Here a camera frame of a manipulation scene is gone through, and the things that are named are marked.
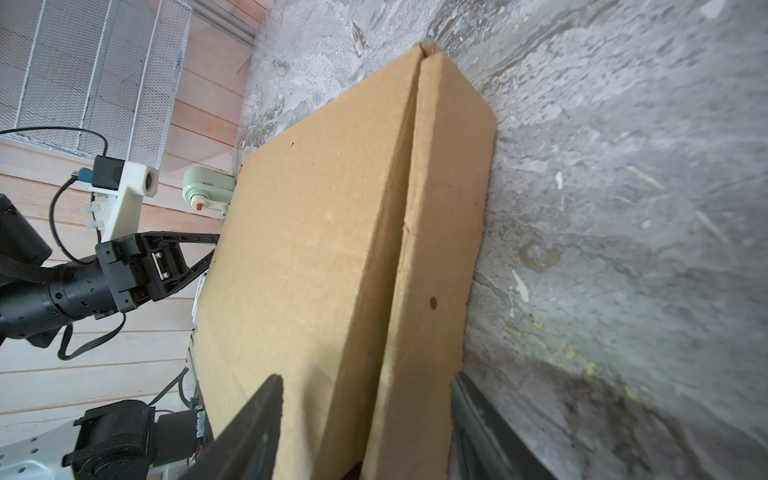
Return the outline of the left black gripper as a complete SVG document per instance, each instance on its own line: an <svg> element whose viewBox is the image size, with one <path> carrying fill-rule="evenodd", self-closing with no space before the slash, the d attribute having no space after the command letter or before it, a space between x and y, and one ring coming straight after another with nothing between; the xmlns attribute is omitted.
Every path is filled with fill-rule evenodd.
<svg viewBox="0 0 768 480"><path fill-rule="evenodd" d="M179 293L205 273L214 253L188 266L181 246L216 246L219 238L219 234L135 233L99 243L95 253L117 308L128 312Z"/></svg>

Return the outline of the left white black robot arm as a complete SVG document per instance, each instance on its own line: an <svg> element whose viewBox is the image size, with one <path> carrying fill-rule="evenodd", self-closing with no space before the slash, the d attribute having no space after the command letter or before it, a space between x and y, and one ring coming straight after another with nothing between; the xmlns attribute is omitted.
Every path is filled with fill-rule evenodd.
<svg viewBox="0 0 768 480"><path fill-rule="evenodd" d="M184 244L217 243L216 234L153 231L104 241L94 255L44 266L51 248L7 198L1 199L1 338L46 348L72 360L117 335L73 352L76 321L127 316L175 295L210 266L188 265ZM188 460L199 449L192 409L158 414L153 402L122 400L86 411L49 432L1 450L4 479L145 479L150 471Z"/></svg>

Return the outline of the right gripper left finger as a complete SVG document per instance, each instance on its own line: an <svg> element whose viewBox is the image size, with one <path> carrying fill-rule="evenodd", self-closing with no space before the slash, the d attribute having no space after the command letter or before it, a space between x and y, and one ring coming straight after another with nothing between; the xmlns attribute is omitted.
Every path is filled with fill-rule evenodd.
<svg viewBox="0 0 768 480"><path fill-rule="evenodd" d="M283 378L269 376L184 479L270 480L276 465L283 412Z"/></svg>

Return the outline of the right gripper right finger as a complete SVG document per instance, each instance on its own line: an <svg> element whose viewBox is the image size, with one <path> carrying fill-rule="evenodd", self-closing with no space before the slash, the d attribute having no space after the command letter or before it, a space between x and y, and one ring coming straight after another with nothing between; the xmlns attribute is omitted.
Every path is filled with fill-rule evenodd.
<svg viewBox="0 0 768 480"><path fill-rule="evenodd" d="M462 479L555 479L463 371L451 382L451 415Z"/></svg>

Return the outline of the brown cardboard box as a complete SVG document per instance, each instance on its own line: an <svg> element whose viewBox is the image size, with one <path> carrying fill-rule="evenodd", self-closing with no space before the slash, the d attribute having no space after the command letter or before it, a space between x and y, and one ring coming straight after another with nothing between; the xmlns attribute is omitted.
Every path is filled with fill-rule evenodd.
<svg viewBox="0 0 768 480"><path fill-rule="evenodd" d="M283 378L272 479L443 479L496 119L418 43L252 152L198 300L214 441Z"/></svg>

